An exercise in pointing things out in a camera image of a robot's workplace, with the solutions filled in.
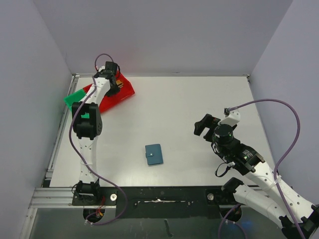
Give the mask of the red plastic bin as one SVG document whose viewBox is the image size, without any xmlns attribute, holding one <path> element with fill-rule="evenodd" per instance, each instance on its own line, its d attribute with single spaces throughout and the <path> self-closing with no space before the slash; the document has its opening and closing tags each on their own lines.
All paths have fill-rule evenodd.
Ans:
<svg viewBox="0 0 319 239">
<path fill-rule="evenodd" d="M 122 73 L 118 72 L 116 79 L 121 80 L 124 83 L 124 86 L 120 89 L 120 92 L 118 93 L 120 102 L 128 99 L 129 97 L 135 94 L 135 91 L 131 82 Z"/>
<path fill-rule="evenodd" d="M 106 112 L 107 110 L 111 109 L 114 107 L 117 103 L 119 103 L 119 94 L 115 96 L 104 96 L 102 101 L 99 104 L 99 110 L 101 113 Z"/>
</svg>

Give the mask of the green plastic bin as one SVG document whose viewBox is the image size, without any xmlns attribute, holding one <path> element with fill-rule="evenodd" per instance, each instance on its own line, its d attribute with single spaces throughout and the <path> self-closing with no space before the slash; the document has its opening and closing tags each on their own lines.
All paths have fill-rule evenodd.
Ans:
<svg viewBox="0 0 319 239">
<path fill-rule="evenodd" d="M 80 89 L 64 98 L 66 106 L 71 110 L 72 104 L 74 102 L 81 101 L 86 95 L 86 92 L 83 89 Z"/>
</svg>

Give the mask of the blue leather card holder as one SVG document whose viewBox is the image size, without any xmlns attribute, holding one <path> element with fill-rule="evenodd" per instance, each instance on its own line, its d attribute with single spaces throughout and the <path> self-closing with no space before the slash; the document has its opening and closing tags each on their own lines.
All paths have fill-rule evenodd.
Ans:
<svg viewBox="0 0 319 239">
<path fill-rule="evenodd" d="M 163 164 L 163 156 L 160 144 L 150 144 L 145 146 L 148 166 Z"/>
</svg>

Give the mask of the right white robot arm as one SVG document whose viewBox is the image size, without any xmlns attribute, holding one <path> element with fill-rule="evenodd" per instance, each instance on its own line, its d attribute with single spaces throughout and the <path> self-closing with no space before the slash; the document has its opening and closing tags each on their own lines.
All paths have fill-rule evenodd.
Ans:
<svg viewBox="0 0 319 239">
<path fill-rule="evenodd" d="M 222 191 L 238 203 L 245 204 L 273 221 L 288 239 L 309 239 L 319 227 L 319 207 L 303 198 L 270 167 L 252 147 L 243 144 L 233 135 L 240 114 L 223 120 L 206 114 L 194 124 L 194 134 L 211 143 L 214 153 L 228 169 L 257 184 L 265 195 L 250 189 L 241 180 L 232 177 L 222 186 Z"/>
</svg>

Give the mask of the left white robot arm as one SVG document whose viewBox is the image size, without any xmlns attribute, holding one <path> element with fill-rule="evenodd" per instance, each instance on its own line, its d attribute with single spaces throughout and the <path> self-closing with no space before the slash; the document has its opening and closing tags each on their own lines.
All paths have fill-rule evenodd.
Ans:
<svg viewBox="0 0 319 239">
<path fill-rule="evenodd" d="M 99 184 L 101 177 L 96 173 L 97 140 L 103 128 L 99 106 L 105 96 L 120 92 L 116 83 L 118 68 L 114 61 L 107 61 L 101 68 L 96 68 L 89 91 L 71 107 L 69 140 L 81 160 L 79 182 L 74 195 L 91 205 L 102 200 Z"/>
</svg>

